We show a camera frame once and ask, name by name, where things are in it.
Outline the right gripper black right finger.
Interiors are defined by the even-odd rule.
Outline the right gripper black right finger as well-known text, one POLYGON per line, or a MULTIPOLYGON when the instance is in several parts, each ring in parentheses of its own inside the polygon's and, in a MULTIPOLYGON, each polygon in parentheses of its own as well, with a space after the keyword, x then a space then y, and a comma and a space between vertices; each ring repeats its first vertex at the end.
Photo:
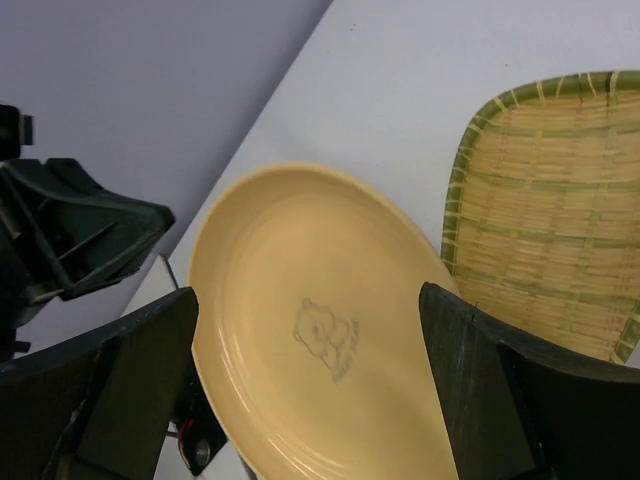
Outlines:
POLYGON ((639 372, 426 283, 419 312, 461 479, 636 479, 639 372))

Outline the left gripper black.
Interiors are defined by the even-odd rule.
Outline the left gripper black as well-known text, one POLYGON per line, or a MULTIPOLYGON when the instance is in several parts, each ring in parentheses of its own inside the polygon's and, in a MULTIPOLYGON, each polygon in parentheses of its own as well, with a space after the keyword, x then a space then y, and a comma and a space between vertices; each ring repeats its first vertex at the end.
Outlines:
POLYGON ((58 296, 77 298, 132 275, 175 217, 163 205, 113 193, 72 158, 23 159, 33 117, 1 106, 1 358, 58 296))

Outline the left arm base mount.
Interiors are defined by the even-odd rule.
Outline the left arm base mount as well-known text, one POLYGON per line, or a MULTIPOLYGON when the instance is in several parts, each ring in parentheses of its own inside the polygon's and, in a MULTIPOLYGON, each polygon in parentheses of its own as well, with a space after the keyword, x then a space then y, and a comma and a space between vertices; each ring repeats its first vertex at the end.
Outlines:
POLYGON ((193 476, 199 476, 227 441, 199 380, 186 377, 180 388, 170 421, 179 453, 193 476))

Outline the round yellow plate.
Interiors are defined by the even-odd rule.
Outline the round yellow plate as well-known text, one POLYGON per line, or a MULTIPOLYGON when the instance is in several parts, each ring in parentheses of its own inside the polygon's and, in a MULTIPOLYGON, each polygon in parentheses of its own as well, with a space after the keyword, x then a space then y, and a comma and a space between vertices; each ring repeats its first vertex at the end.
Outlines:
POLYGON ((453 479, 419 315, 454 289, 422 232, 341 172, 240 180, 194 248, 193 356, 214 413, 262 479, 453 479))

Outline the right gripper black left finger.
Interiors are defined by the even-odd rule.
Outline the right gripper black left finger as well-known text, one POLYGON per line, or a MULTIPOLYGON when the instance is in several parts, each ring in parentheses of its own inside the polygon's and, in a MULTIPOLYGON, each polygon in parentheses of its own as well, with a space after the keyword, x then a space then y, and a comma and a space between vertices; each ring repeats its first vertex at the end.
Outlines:
POLYGON ((152 478, 197 316, 194 291, 181 288, 2 363, 2 478, 152 478))

